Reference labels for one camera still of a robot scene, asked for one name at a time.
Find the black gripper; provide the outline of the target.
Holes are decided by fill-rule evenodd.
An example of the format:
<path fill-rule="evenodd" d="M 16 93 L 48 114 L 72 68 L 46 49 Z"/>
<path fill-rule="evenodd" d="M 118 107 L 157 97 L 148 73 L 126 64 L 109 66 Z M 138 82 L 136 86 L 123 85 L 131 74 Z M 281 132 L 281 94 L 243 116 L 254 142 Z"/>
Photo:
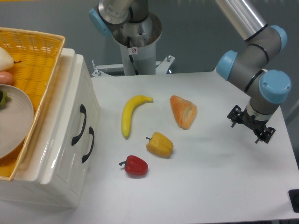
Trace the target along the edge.
<path fill-rule="evenodd" d="M 257 137 L 255 143 L 264 142 L 269 143 L 276 129 L 273 127 L 266 127 L 268 120 L 256 120 L 255 115 L 249 116 L 247 110 L 242 112 L 238 105 L 235 105 L 233 109 L 227 115 L 227 118 L 232 122 L 231 127 L 233 128 L 236 124 L 244 124 L 246 127 L 251 129 Z"/>

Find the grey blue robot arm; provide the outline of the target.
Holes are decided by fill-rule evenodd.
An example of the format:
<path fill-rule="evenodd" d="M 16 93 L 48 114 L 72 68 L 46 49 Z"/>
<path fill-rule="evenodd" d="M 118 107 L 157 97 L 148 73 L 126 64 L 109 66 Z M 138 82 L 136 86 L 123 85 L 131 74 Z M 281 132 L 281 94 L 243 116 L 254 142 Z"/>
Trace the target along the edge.
<path fill-rule="evenodd" d="M 245 109 L 235 106 L 228 118 L 268 143 L 275 129 L 266 124 L 286 100 L 292 83 L 284 72 L 263 68 L 285 47 L 287 34 L 279 26 L 269 26 L 247 0 L 219 0 L 217 5 L 247 44 L 241 53 L 226 52 L 216 65 L 223 79 L 250 97 Z M 156 74 L 162 25 L 146 0 L 101 0 L 89 17 L 102 35 L 119 44 L 125 75 Z"/>

